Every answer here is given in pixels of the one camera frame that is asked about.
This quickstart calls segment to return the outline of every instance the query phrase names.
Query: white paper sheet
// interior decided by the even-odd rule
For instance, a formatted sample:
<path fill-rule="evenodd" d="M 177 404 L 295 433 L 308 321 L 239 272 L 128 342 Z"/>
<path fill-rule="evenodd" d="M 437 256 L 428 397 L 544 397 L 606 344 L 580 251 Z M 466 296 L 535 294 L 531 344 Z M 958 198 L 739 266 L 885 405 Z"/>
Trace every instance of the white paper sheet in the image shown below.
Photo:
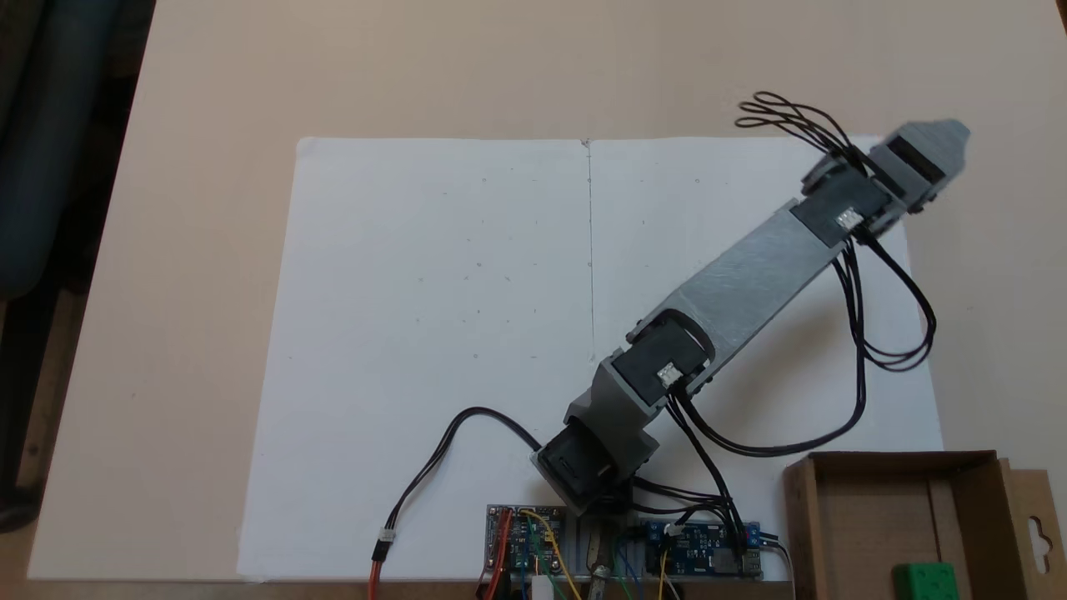
<path fill-rule="evenodd" d="M 776 138 L 301 142 L 238 571 L 365 579 L 378 528 L 457 412 L 495 408 L 548 440 L 594 358 L 796 195 L 816 159 Z M 906 260 L 901 227 L 883 244 Z M 871 336 L 913 345 L 914 302 L 861 262 Z M 869 368 L 867 382 L 863 421 L 828 447 L 941 447 L 925 366 Z M 736 441 L 781 444 L 835 428 L 854 399 L 828 271 L 696 404 Z M 712 491 L 669 420 L 649 431 L 662 447 L 642 475 Z M 743 518 L 784 534 L 779 479 L 796 457 L 708 449 Z M 559 503 L 528 454 L 496 423 L 463 425 L 405 507 L 383 578 L 476 579 L 485 504 Z"/>
<path fill-rule="evenodd" d="M 238 572 L 366 578 L 466 407 L 555 435 L 592 376 L 588 178 L 573 140 L 301 142 Z M 557 502 L 528 455 L 466 422 L 386 577 L 477 578 L 488 498 Z"/>

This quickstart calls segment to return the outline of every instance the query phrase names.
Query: blue wire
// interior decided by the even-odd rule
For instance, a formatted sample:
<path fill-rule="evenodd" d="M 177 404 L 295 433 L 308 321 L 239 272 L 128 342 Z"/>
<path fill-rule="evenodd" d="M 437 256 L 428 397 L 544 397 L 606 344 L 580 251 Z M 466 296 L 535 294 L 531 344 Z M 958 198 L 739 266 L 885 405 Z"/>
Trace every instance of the blue wire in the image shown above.
<path fill-rule="evenodd" d="M 530 532 L 526 532 L 523 538 L 523 562 L 519 564 L 519 587 L 523 590 L 523 600 L 526 600 L 526 560 L 530 556 Z"/>
<path fill-rule="evenodd" d="M 641 591 L 641 581 L 637 579 L 637 573 L 635 573 L 634 568 L 630 566 L 630 560 L 626 560 L 626 555 L 622 553 L 621 542 L 615 544 L 615 552 L 619 555 L 619 558 L 622 559 L 622 564 L 626 567 L 626 572 L 630 573 L 631 578 L 633 578 L 634 587 L 637 588 L 637 597 L 640 598 L 640 600 L 644 600 L 644 593 Z"/>

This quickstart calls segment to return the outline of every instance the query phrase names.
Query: wire bundle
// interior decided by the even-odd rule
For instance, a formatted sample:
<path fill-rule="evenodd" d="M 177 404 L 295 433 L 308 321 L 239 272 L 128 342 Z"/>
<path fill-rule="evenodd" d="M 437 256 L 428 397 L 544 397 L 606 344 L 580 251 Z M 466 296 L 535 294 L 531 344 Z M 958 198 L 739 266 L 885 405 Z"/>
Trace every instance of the wire bundle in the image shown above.
<path fill-rule="evenodd" d="M 737 108 L 752 116 L 737 119 L 734 121 L 734 126 L 742 129 L 768 125 L 777 127 L 819 152 L 844 157 L 853 167 L 863 171 L 866 155 L 853 145 L 853 141 L 841 128 L 841 125 L 838 125 L 838 122 L 825 111 L 808 105 L 792 102 L 774 92 L 757 92 L 752 94 L 751 100 L 738 104 Z M 807 113 L 826 120 L 833 127 L 833 131 L 831 132 Z"/>

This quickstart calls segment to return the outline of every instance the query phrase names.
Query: robotic arm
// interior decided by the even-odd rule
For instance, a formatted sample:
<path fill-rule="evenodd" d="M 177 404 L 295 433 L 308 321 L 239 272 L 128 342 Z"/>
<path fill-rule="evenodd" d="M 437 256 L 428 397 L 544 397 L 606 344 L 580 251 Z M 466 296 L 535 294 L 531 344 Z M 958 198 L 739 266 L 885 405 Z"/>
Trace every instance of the robotic arm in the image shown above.
<path fill-rule="evenodd" d="M 577 514 L 631 478 L 658 443 L 669 394 L 692 397 L 845 249 L 918 214 L 964 169 L 958 121 L 908 123 L 863 157 L 827 154 L 792 200 L 672 291 L 601 361 L 564 429 L 534 456 Z"/>

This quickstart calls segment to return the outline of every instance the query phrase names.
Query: blue circuit board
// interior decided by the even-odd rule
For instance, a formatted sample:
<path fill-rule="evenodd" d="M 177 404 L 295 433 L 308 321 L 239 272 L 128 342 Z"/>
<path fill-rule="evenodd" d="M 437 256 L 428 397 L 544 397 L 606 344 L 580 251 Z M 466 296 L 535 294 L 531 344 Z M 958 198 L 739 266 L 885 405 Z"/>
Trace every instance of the blue circuit board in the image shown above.
<path fill-rule="evenodd" d="M 667 552 L 667 574 L 671 577 L 759 578 L 760 523 L 745 523 L 745 551 L 738 557 L 722 523 L 689 521 L 681 534 L 667 536 L 664 527 L 673 521 L 642 520 L 644 527 L 644 570 L 659 574 L 659 560 Z"/>

